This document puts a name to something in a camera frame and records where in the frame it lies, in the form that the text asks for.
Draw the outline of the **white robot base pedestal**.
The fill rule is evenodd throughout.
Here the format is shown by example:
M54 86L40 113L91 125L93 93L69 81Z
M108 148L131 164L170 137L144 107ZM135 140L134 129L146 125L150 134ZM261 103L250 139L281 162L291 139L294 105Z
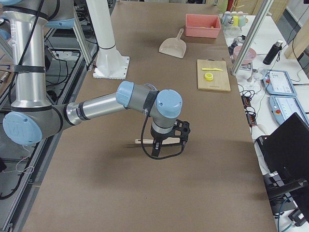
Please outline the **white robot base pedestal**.
M129 57L122 56L116 48L110 11L106 0L88 0L86 2L99 46L95 78L126 78Z

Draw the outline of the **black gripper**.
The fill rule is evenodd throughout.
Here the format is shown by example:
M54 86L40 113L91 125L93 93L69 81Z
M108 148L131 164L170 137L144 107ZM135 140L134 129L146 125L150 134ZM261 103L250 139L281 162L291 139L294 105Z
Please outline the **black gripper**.
M151 135L154 139L152 157L158 157L162 145L181 145L189 138L190 123L187 121L176 120L173 127L161 128L154 122L151 125Z

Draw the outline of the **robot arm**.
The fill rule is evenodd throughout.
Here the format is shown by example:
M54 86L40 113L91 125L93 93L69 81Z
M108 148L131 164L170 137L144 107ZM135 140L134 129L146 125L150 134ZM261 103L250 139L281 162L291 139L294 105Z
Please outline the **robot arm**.
M153 119L152 159L160 159L167 138L185 147L189 123L180 121L183 100L172 89L157 90L122 81L117 91L81 103L52 105L46 97L43 28L71 29L77 24L71 0L3 0L10 22L16 99L3 119L6 135L20 145L31 145L83 121L133 109Z

